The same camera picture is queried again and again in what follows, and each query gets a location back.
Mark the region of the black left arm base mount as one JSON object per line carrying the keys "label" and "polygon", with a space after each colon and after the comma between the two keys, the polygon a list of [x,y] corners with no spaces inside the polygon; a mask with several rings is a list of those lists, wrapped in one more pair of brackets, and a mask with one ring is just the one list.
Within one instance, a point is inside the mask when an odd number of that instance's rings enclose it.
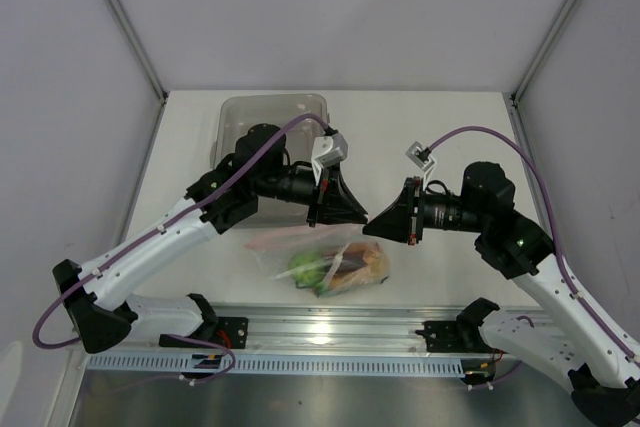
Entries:
{"label": "black left arm base mount", "polygon": [[159,346],[166,348],[210,348],[216,344],[227,349],[244,349],[249,333],[249,319],[246,317],[219,317],[216,325],[205,322],[186,337],[161,334]]}

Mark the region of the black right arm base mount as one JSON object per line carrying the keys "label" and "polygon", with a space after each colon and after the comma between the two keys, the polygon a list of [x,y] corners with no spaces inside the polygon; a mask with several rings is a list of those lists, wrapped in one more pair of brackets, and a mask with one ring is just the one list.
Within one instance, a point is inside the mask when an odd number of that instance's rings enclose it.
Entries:
{"label": "black right arm base mount", "polygon": [[498,304],[478,298],[465,307],[454,320],[424,321],[422,328],[414,333],[423,338],[429,353],[477,353],[492,352],[480,335],[480,327],[493,312],[500,310]]}

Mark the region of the green lime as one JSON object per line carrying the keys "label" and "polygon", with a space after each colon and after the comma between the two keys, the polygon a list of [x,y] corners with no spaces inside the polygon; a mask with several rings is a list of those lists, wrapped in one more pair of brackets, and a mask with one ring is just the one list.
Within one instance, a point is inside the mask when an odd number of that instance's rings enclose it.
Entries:
{"label": "green lime", "polygon": [[326,267],[323,255],[318,251],[305,251],[292,257],[288,264],[288,271],[292,277],[296,270],[315,267]]}

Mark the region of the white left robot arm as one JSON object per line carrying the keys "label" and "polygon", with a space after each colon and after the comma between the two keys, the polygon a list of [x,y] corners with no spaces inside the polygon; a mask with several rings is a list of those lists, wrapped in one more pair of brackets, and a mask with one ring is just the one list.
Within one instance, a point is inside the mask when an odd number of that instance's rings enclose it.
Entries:
{"label": "white left robot arm", "polygon": [[343,179],[348,145],[325,127],[311,157],[288,157],[287,127],[258,124],[217,166],[189,186],[162,218],[136,237],[83,264],[53,269],[62,305],[89,354],[123,341],[161,347],[230,344],[210,302],[191,293],[179,299],[139,296],[136,289],[188,250],[220,238],[257,213],[261,199],[306,207],[309,226],[364,224],[366,210]]}

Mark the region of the clear zip top bag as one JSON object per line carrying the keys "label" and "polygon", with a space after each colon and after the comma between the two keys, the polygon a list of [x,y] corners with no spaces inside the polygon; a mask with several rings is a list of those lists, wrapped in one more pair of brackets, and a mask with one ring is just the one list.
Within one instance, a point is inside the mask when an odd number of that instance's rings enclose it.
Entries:
{"label": "clear zip top bag", "polygon": [[357,224],[285,227],[245,244],[261,270],[318,298],[384,283],[390,261]]}

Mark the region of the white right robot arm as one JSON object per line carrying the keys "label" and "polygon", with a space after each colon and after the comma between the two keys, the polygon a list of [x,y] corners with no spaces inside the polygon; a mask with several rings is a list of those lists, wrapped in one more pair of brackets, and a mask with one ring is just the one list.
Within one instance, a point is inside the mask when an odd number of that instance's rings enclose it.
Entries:
{"label": "white right robot arm", "polygon": [[501,166],[475,162],[463,173],[460,195],[428,191],[419,177],[363,228],[364,234],[407,245],[426,229],[472,232],[481,259],[544,309],[564,340],[546,335],[497,304],[478,299],[458,316],[458,342],[485,344],[516,356],[569,393],[596,426],[639,418],[639,343],[597,304],[551,237],[514,207],[515,186]]}

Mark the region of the green onion stalks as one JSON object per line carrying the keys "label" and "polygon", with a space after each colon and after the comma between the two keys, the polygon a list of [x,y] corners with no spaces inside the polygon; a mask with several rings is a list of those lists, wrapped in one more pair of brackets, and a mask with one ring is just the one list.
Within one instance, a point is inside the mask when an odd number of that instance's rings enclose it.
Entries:
{"label": "green onion stalks", "polygon": [[296,270],[292,274],[297,289],[306,289],[314,293],[316,297],[331,295],[337,291],[344,283],[345,274],[339,272],[325,279],[329,269],[326,267],[315,267]]}

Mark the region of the red yellow mango slice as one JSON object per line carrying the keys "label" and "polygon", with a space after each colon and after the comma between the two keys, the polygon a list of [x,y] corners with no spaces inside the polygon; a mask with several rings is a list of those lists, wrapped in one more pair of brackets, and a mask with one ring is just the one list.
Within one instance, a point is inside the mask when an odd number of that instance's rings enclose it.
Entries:
{"label": "red yellow mango slice", "polygon": [[390,261],[377,242],[350,244],[329,281],[330,291],[346,291],[382,283],[390,273]]}

